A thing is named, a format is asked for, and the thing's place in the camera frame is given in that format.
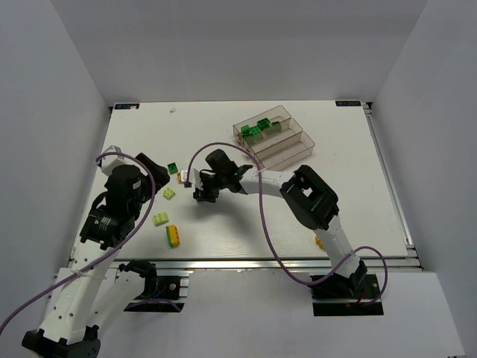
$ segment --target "yellow lego brick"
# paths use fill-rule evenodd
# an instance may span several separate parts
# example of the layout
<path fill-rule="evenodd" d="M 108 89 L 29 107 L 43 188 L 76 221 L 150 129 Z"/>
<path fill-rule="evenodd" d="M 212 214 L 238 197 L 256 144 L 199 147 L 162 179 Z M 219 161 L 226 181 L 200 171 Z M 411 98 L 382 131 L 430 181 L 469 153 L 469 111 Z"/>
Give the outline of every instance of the yellow lego brick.
<path fill-rule="evenodd" d="M 165 188 L 164 197 L 167 200 L 171 200 L 174 195 L 176 195 L 176 192 L 174 190 L 172 190 L 171 188 Z"/>
<path fill-rule="evenodd" d="M 167 213 L 160 213 L 156 214 L 152 217 L 152 221 L 154 225 L 159 226 L 162 224 L 165 224 L 166 222 L 169 222 L 169 217 L 167 216 Z"/>
<path fill-rule="evenodd" d="M 320 247 L 321 250 L 324 250 L 325 247 L 323 246 L 323 243 L 321 242 L 320 238 L 318 237 L 318 235 L 315 235 L 315 241 L 316 243 L 318 244 L 318 246 Z"/>
<path fill-rule="evenodd" d="M 176 225 L 169 225 L 165 227 L 165 233 L 167 234 L 167 242 L 172 248 L 176 248 L 180 245 L 179 232 Z"/>

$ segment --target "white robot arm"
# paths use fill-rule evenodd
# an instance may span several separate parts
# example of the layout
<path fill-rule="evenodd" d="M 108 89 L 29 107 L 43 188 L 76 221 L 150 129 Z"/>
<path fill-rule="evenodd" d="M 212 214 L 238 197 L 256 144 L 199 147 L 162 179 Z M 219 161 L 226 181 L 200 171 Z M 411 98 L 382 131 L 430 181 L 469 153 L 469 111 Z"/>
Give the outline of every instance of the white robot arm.
<path fill-rule="evenodd" d="M 189 175 L 191 185 L 195 186 L 196 201 L 215 203 L 222 189 L 245 195 L 259 192 L 259 170 L 256 168 L 238 167 L 221 149 L 210 153 L 206 162 L 212 170 L 198 172 L 193 169 Z M 349 255 L 330 280 L 340 286 L 345 297 L 352 296 L 367 269 L 353 252 L 341 226 L 336 193 L 309 166 L 301 166 L 295 172 L 264 170 L 261 174 L 263 195 L 285 199 L 295 218 L 320 237 L 332 266 Z"/>
<path fill-rule="evenodd" d="M 118 152 L 113 147 L 110 151 Z M 72 272 L 78 277 L 65 284 L 53 311 L 38 330 L 27 332 L 22 345 L 44 358 L 95 358 L 100 338 L 112 321 L 136 297 L 149 297 L 157 289 L 157 272 L 147 261 L 135 260 L 122 267 L 120 278 L 95 302 L 99 287 L 119 251 L 87 272 L 81 269 L 111 252 L 134 229 L 142 205 L 151 199 L 153 185 L 139 168 L 127 165 L 120 156 L 109 156 L 100 163 L 107 174 L 106 192 L 93 202 L 80 232 Z M 156 192 L 170 181 L 166 168 L 144 154 L 136 159 L 153 175 Z"/>

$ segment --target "white table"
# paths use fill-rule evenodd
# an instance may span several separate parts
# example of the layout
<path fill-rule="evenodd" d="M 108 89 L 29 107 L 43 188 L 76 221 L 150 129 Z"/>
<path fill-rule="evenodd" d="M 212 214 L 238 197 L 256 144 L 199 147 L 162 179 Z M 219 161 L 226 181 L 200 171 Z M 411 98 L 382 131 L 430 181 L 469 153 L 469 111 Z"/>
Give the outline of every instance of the white table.
<path fill-rule="evenodd" d="M 405 234 L 361 107 L 336 107 L 334 101 L 141 103 L 137 110 L 113 111 L 104 148 L 117 145 L 133 156 L 142 151 L 162 166 L 175 162 L 185 169 L 202 145 L 217 141 L 236 144 L 234 124 L 277 105 L 283 105 L 316 143 L 310 157 L 286 170 L 307 164 L 337 192 L 341 222 L 353 247 L 370 245 L 388 257 L 405 256 Z M 208 168 L 204 158 L 214 149 L 199 155 L 194 167 Z M 223 149 L 239 166 L 249 163 L 242 153 Z M 104 191 L 106 179 L 98 170 L 81 226 L 93 199 Z M 155 227 L 151 218 L 121 250 L 119 259 L 271 258 L 256 195 L 224 190 L 216 204 L 197 204 L 192 191 L 183 188 L 176 175 L 168 186 L 175 190 L 175 197 L 167 201 L 161 191 L 152 213 L 167 212 L 169 224 L 179 230 L 181 245 L 169 248 L 165 225 Z M 265 214 L 272 240 L 283 257 L 326 257 L 316 245 L 315 235 L 297 222 L 284 200 L 265 198 Z"/>

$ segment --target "yellow-green lego brick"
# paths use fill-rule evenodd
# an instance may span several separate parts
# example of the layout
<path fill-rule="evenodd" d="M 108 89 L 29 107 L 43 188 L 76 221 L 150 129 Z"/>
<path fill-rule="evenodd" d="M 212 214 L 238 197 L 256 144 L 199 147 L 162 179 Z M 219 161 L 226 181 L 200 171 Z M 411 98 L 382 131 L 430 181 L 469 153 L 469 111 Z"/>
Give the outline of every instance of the yellow-green lego brick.
<path fill-rule="evenodd" d="M 169 225 L 165 227 L 165 233 L 167 234 L 167 241 L 169 246 L 176 248 L 180 245 L 179 232 L 176 225 Z"/>
<path fill-rule="evenodd" d="M 167 216 L 167 213 L 160 213 L 156 214 L 152 217 L 152 221 L 154 225 L 159 226 L 162 224 L 165 224 L 166 222 L 169 222 L 169 217 Z"/>
<path fill-rule="evenodd" d="M 172 197 L 174 195 L 176 195 L 176 192 L 174 190 L 172 190 L 171 188 L 165 188 L 164 190 L 164 197 L 167 199 L 167 200 L 171 200 Z"/>

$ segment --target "transparent plastic container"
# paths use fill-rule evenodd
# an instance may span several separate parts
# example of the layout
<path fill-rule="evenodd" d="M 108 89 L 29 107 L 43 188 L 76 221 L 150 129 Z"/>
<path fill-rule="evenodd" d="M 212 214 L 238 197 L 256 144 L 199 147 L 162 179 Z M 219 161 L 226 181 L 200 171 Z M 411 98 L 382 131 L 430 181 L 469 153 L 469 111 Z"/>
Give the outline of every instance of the transparent plastic container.
<path fill-rule="evenodd" d="M 308 157 L 314 148 L 315 142 L 308 134 L 300 132 L 255 153 L 255 156 L 259 159 L 262 167 L 278 172 L 298 160 Z"/>
<path fill-rule="evenodd" d="M 286 109 L 283 106 L 278 106 L 278 107 L 272 108 L 271 110 L 267 110 L 264 113 L 260 113 L 257 116 L 249 118 L 243 122 L 240 122 L 237 125 L 234 125 L 233 136 L 237 139 L 237 142 L 239 142 L 242 147 L 244 147 L 244 139 L 241 137 L 242 127 L 246 125 L 248 125 L 249 127 L 253 127 L 256 125 L 256 123 L 259 120 L 264 118 L 268 118 L 270 122 L 283 122 L 286 119 L 290 119 L 291 115 L 290 113 L 286 111 Z"/>
<path fill-rule="evenodd" d="M 244 126 L 254 127 L 262 119 L 275 125 L 262 129 L 259 134 L 242 137 Z M 279 171 L 298 160 L 308 157 L 315 147 L 313 140 L 291 118 L 283 106 L 275 107 L 233 126 L 234 137 L 240 145 L 259 160 L 263 168 Z"/>

